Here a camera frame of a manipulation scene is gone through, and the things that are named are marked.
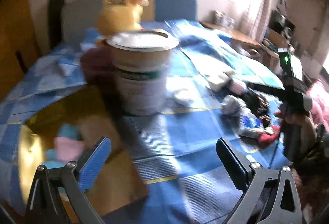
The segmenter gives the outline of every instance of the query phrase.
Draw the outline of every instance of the bucket lid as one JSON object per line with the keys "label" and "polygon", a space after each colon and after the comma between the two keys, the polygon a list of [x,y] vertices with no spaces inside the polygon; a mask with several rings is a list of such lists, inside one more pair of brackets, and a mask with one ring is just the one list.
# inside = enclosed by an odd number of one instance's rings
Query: bucket lid
{"label": "bucket lid", "polygon": [[133,31],[115,34],[107,43],[127,51],[157,52],[173,49],[179,41],[164,31]]}

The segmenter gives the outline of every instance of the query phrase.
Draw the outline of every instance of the headboard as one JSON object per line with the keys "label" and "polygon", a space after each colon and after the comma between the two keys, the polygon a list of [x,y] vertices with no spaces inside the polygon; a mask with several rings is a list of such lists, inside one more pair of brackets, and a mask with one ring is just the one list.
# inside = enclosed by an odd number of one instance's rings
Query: headboard
{"label": "headboard", "polygon": [[[144,7],[142,21],[165,21],[175,19],[196,20],[197,0],[149,0]],[[49,0],[48,30],[50,46],[54,48],[63,41],[79,46],[85,30],[96,26],[102,9],[102,0]]]}

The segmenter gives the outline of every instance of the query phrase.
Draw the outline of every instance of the green label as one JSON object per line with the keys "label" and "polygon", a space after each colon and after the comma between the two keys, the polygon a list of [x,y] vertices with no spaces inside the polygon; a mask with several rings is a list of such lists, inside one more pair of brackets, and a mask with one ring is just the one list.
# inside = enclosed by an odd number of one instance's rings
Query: green label
{"label": "green label", "polygon": [[117,68],[118,74],[122,78],[131,80],[154,80],[161,77],[161,70],[151,72],[131,72]]}

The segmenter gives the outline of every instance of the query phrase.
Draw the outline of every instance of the metal bolt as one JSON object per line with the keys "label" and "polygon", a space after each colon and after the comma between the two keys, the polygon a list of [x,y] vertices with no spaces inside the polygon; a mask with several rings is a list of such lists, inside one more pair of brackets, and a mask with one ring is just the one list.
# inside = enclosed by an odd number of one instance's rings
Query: metal bolt
{"label": "metal bolt", "polygon": [[261,168],[261,165],[258,162],[251,163],[251,166],[255,169]]}
{"label": "metal bolt", "polygon": [[38,170],[38,171],[42,171],[42,170],[44,170],[44,168],[45,168],[44,165],[40,165],[40,166],[38,166],[37,170]]}
{"label": "metal bolt", "polygon": [[69,168],[74,168],[77,164],[75,163],[75,161],[70,161],[66,164],[67,167]]}
{"label": "metal bolt", "polygon": [[289,171],[290,171],[290,167],[288,167],[288,166],[286,166],[286,165],[284,165],[282,168],[283,168],[283,170],[286,171],[286,172],[289,172]]}

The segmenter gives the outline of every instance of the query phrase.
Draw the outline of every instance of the blue headboard panel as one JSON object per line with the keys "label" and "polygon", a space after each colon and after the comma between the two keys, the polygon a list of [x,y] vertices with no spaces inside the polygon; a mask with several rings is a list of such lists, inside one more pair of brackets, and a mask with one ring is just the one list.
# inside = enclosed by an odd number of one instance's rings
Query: blue headboard panel
{"label": "blue headboard panel", "polygon": [[197,0],[155,0],[155,21],[196,21]]}

